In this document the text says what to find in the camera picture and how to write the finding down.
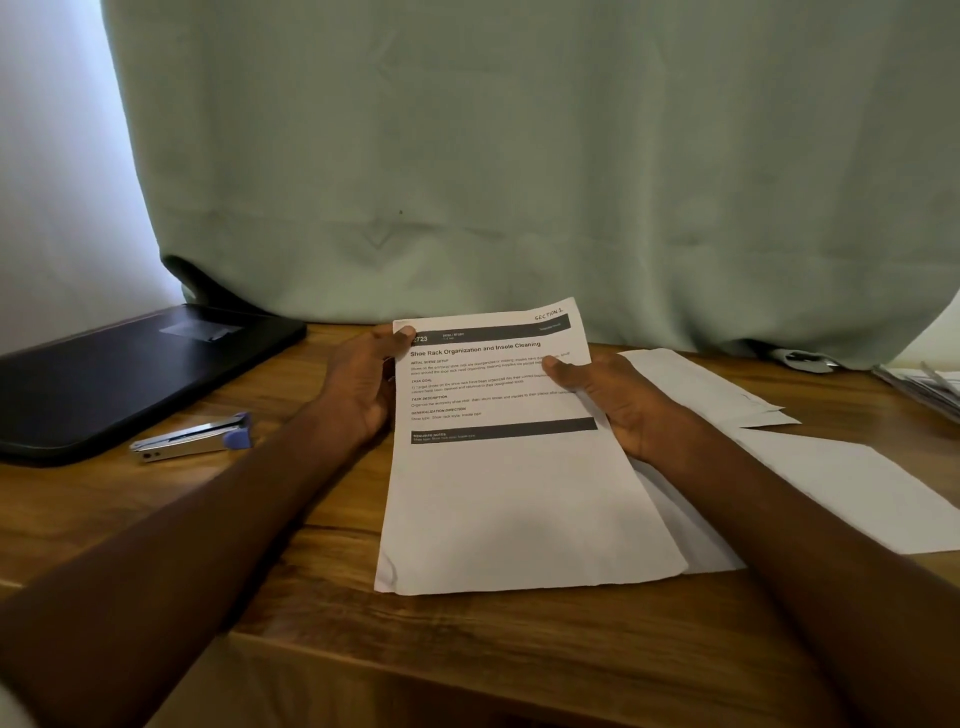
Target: hand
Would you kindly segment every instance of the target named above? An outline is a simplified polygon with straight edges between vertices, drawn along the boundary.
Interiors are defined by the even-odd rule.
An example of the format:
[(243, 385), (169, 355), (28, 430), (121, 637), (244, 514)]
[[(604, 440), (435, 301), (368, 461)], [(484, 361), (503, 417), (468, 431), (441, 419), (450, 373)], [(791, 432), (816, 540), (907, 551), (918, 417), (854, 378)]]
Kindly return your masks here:
[(318, 402), (332, 406), (347, 432), (370, 440), (394, 411), (396, 389), (385, 376), (388, 359), (403, 356), (414, 340), (412, 327), (393, 333), (390, 324), (378, 326), (337, 347), (326, 365), (326, 379)]
[(653, 432), (662, 434), (671, 415), (686, 411), (619, 354), (600, 354), (579, 367), (545, 356), (542, 366), (560, 386), (585, 392), (607, 414), (620, 447), (637, 460), (649, 461)]

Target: green curtain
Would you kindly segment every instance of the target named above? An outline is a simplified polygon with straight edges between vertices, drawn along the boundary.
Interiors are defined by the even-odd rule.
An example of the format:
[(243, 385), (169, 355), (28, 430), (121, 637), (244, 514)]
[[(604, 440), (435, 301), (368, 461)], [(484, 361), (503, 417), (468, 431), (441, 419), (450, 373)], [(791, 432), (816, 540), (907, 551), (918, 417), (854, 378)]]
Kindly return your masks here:
[(575, 296), (884, 361), (960, 286), (956, 0), (105, 0), (161, 253), (275, 313)]

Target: silver stapler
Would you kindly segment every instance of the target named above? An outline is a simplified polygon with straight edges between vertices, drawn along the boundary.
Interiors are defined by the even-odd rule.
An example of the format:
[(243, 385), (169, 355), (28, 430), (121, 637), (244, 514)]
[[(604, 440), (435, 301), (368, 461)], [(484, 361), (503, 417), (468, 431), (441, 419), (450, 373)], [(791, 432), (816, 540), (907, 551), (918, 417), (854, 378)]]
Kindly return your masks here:
[(155, 460), (195, 455), (199, 452), (250, 448), (250, 425), (250, 413), (239, 412), (219, 422), (137, 440), (130, 445), (130, 452), (141, 463), (152, 463)]

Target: wooden desk surface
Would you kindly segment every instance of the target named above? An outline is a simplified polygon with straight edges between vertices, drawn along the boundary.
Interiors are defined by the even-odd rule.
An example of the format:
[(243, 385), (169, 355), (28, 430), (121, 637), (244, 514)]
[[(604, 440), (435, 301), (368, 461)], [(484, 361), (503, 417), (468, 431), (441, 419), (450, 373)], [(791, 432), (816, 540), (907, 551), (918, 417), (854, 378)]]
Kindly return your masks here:
[[(358, 330), (313, 326), (306, 341), (148, 434), (241, 410), (253, 413), (258, 438), (269, 434), (319, 392), (331, 347)], [(960, 426), (879, 380), (694, 358), (804, 423), (782, 431), (870, 445), (960, 505)], [(387, 438), (368, 452), (314, 508), (273, 562), (234, 635), (289, 648), (327, 669), (444, 686), (563, 723), (846, 724), (833, 688), (746, 571), (635, 586), (375, 594), (392, 445)], [(0, 466), (0, 586), (30, 581), (197, 487), (237, 456), (140, 466), (122, 447), (54, 470)], [(960, 583), (960, 552), (918, 560)]]

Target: forearm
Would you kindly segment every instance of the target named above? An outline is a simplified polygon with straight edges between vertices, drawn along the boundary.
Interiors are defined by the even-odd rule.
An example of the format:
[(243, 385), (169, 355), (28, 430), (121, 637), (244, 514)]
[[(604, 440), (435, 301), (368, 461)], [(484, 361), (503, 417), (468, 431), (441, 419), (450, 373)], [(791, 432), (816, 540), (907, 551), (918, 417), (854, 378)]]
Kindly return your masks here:
[(43, 724), (142, 723), (362, 439), (317, 400), (204, 486), (0, 603), (0, 678)]
[(960, 593), (862, 535), (687, 410), (651, 464), (762, 577), (875, 725), (952, 725)]

